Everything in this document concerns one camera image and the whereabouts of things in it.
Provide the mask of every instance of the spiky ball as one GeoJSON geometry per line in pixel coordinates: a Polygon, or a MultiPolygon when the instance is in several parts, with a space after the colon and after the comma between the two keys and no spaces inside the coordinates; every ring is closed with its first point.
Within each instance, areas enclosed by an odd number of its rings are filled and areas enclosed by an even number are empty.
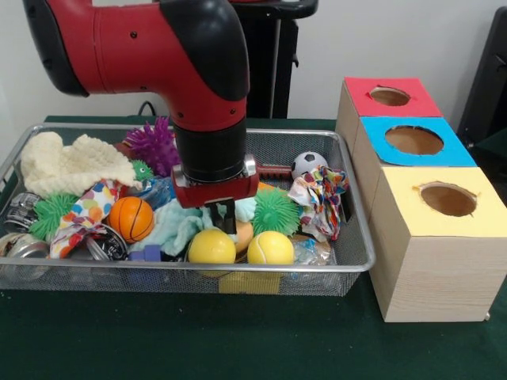
{"type": "Polygon", "coordinates": [[[151,170],[150,166],[146,165],[146,162],[134,160],[132,161],[132,166],[134,166],[136,181],[150,180],[154,177],[153,170],[151,170]]]}
{"type": "Polygon", "coordinates": [[[146,162],[157,176],[169,177],[173,166],[180,163],[169,118],[158,117],[153,128],[147,122],[144,128],[129,131],[125,142],[135,158],[146,162]]]}
{"type": "Polygon", "coordinates": [[[299,228],[297,205],[287,197],[287,193],[275,188],[260,190],[255,196],[257,206],[253,217],[253,232],[259,235],[264,231],[276,231],[292,235],[299,228]]]}
{"type": "Polygon", "coordinates": [[[40,240],[49,240],[59,227],[60,219],[71,212],[79,197],[71,194],[50,196],[35,204],[37,220],[30,226],[30,233],[40,240]]]}

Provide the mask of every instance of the soccer ball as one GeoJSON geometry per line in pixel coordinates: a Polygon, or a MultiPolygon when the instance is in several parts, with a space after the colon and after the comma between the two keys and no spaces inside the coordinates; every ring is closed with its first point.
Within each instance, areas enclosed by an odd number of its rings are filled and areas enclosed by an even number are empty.
{"type": "Polygon", "coordinates": [[[301,153],[292,163],[292,178],[301,177],[304,173],[309,173],[319,165],[328,166],[323,156],[315,152],[301,153]]]}

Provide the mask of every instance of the white wall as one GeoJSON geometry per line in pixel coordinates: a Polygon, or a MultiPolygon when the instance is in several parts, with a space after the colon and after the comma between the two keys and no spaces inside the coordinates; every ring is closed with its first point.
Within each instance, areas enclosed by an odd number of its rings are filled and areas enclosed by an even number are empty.
{"type": "MultiPolygon", "coordinates": [[[[94,0],[97,5],[150,0],[94,0]]],[[[490,22],[502,0],[321,0],[299,21],[301,62],[290,117],[335,118],[341,79],[417,76],[457,127],[490,22]]],[[[131,115],[155,95],[68,97],[40,64],[21,0],[0,5],[0,162],[19,134],[46,115],[131,115]]]]}
{"type": "Polygon", "coordinates": [[[502,0],[321,0],[299,22],[290,117],[335,118],[344,76],[419,77],[456,129],[502,0]]]}

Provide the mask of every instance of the wooden box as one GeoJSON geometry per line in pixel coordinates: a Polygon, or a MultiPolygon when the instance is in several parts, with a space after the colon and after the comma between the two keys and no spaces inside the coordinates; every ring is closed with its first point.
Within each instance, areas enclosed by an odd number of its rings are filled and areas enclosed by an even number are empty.
{"type": "Polygon", "coordinates": [[[370,271],[385,321],[482,321],[507,272],[507,209],[479,168],[382,168],[370,271]]]}
{"type": "Polygon", "coordinates": [[[352,160],[369,218],[384,166],[476,166],[442,117],[361,117],[352,160]]]}
{"type": "Polygon", "coordinates": [[[417,78],[345,78],[336,132],[353,156],[362,116],[438,117],[442,113],[417,78]]]}

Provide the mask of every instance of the purple block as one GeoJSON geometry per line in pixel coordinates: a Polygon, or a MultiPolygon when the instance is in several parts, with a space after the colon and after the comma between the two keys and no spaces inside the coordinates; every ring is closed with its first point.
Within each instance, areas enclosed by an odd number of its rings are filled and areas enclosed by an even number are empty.
{"type": "Polygon", "coordinates": [[[144,260],[144,252],[143,251],[137,251],[137,252],[130,252],[128,255],[129,261],[145,261],[144,260]]]}
{"type": "Polygon", "coordinates": [[[144,247],[144,260],[152,263],[160,262],[162,260],[160,248],[160,245],[147,245],[144,247]]]}

